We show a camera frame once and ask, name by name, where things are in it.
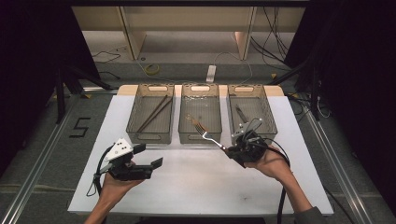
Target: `tray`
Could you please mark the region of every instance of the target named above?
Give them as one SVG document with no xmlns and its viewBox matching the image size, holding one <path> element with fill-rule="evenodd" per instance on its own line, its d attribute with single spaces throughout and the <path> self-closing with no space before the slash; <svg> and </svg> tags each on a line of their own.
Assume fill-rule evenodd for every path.
<svg viewBox="0 0 396 224">
<path fill-rule="evenodd" d="M 181 144 L 213 144 L 202 138 L 188 117 L 194 117 L 213 139 L 221 138 L 219 86 L 216 84 L 183 84 L 181 89 L 178 132 Z"/>
<path fill-rule="evenodd" d="M 238 129 L 240 123 L 262 119 L 262 125 L 256 133 L 262 138 L 268 138 L 267 143 L 270 144 L 277 134 L 277 128 L 263 85 L 228 85 L 227 99 L 231 133 Z M 238 113 L 237 107 L 245 115 L 246 120 L 243 120 L 243 116 Z"/>
<path fill-rule="evenodd" d="M 170 144 L 174 84 L 140 84 L 126 132 L 133 143 Z"/>
</svg>

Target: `white tabletop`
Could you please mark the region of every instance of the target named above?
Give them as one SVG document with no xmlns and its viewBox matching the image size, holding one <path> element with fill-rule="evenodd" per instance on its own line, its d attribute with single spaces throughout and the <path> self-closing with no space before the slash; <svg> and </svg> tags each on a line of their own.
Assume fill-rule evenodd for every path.
<svg viewBox="0 0 396 224">
<path fill-rule="evenodd" d="M 308 200 L 323 215 L 333 214 L 287 97 L 270 96 L 268 100 L 278 129 L 275 140 L 287 151 L 291 169 Z M 131 143 L 125 130 L 133 103 L 134 96 L 113 97 L 69 212 L 87 214 L 96 205 L 97 194 L 86 196 L 92 176 L 108 147 L 120 137 Z M 179 106 L 180 95 L 176 95 L 171 145 L 150 145 L 134 157 L 136 164 L 149 164 L 163 157 L 163 166 L 153 172 L 151 179 L 130 190 L 111 212 L 142 217 L 275 215 L 282 190 L 277 181 L 257 170 L 242 168 L 214 145 L 180 144 L 177 132 Z M 220 96 L 220 107 L 223 130 L 220 142 L 228 147 L 231 135 L 225 96 Z M 286 199 L 283 214 L 292 213 Z"/>
</svg>

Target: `metal fork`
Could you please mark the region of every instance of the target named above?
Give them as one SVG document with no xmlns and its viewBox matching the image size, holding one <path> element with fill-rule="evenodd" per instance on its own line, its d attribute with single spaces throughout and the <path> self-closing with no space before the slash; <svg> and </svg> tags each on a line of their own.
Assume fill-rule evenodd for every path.
<svg viewBox="0 0 396 224">
<path fill-rule="evenodd" d="M 194 125 L 197 132 L 205 139 L 214 142 L 218 145 L 219 148 L 225 150 L 227 149 L 224 145 L 218 143 L 215 139 L 213 139 L 212 134 L 207 132 L 207 129 L 196 119 L 191 120 L 192 125 Z"/>
</svg>

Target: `dark sleeve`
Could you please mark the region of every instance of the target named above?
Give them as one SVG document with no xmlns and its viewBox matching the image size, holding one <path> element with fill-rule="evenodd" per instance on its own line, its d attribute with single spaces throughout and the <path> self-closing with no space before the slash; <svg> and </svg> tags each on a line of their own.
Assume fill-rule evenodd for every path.
<svg viewBox="0 0 396 224">
<path fill-rule="evenodd" d="M 326 224 L 326 218 L 320 213 L 317 207 L 313 207 L 305 212 L 294 214 L 297 224 Z"/>
</svg>

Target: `human arm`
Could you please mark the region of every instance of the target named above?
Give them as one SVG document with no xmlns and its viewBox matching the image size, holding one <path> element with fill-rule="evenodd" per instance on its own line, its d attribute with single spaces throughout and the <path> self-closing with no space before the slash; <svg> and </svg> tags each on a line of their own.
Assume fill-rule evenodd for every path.
<svg viewBox="0 0 396 224">
<path fill-rule="evenodd" d="M 85 224 L 102 223 L 110 210 L 122 199 L 122 197 L 134 186 L 143 180 L 120 181 L 106 173 L 102 192 L 96 206 L 85 220 Z"/>
<path fill-rule="evenodd" d="M 273 150 L 279 151 L 278 148 L 269 146 Z M 272 177 L 279 181 L 285 188 L 288 194 L 291 207 L 296 214 L 297 220 L 301 217 L 306 217 L 305 215 L 319 215 L 315 216 L 320 219 L 318 223 L 326 223 L 324 217 L 321 213 L 318 213 L 318 209 L 313 207 L 311 203 L 306 198 L 303 190 L 298 184 L 293 172 L 285 162 L 282 156 L 271 150 L 266 150 L 262 158 L 256 162 L 245 162 L 245 166 L 249 168 L 255 168 L 262 172 L 263 174 Z"/>
</svg>

